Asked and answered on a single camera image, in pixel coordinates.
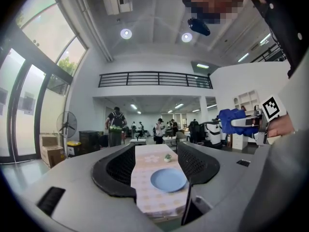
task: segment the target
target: floral tablecloth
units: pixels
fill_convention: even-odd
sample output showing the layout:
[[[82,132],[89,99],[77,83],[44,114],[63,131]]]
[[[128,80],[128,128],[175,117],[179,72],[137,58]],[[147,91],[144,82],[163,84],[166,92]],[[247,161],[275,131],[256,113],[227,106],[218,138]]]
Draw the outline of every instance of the floral tablecloth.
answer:
[[[164,156],[170,154],[171,162]],[[135,147],[136,165],[131,176],[131,186],[136,189],[137,206],[150,218],[179,216],[184,212],[189,183],[182,190],[166,193],[155,189],[151,175],[163,168],[182,171],[178,156],[167,145],[143,145]]]

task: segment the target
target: balcony railing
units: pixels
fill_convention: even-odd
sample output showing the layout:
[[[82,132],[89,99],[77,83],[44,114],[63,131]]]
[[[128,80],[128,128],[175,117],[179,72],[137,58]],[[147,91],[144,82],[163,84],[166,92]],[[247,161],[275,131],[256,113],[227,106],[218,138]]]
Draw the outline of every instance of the balcony railing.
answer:
[[[130,85],[166,85],[212,89],[211,80],[207,76],[176,72],[118,72],[101,74],[98,87]]]
[[[280,47],[277,44],[273,44],[267,51],[263,52],[260,56],[251,61],[251,63],[284,61],[285,59],[286,56]]]

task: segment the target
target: white shirt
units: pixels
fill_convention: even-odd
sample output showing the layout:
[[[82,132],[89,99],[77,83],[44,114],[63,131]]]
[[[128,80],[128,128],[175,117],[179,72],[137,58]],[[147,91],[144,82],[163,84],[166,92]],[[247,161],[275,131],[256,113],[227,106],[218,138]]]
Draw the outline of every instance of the white shirt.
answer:
[[[163,137],[163,125],[162,124],[156,124],[155,126],[155,132],[157,137]]]

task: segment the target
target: black cabinet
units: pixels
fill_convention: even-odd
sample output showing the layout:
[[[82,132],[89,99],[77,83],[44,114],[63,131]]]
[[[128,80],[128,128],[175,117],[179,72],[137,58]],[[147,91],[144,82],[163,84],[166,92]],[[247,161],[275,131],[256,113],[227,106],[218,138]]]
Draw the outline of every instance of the black cabinet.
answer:
[[[100,145],[98,144],[98,137],[98,131],[96,130],[80,131],[79,141],[82,143],[82,151],[87,154],[100,150]]]

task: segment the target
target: person's hand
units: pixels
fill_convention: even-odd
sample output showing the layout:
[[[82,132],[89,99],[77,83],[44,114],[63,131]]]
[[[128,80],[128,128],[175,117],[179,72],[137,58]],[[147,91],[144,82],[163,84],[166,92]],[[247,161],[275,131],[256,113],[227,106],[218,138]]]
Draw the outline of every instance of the person's hand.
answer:
[[[272,120],[268,126],[268,137],[284,136],[294,131],[290,116],[284,115]]]

